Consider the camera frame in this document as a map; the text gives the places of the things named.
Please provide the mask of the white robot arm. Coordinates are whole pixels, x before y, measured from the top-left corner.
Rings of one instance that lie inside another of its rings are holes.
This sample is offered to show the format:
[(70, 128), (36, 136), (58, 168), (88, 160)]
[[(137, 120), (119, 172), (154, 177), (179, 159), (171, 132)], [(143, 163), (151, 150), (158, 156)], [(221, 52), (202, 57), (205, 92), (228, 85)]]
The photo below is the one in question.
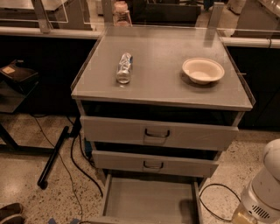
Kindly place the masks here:
[(280, 139), (264, 147), (262, 162), (262, 169), (241, 193), (233, 224), (273, 224), (280, 219)]

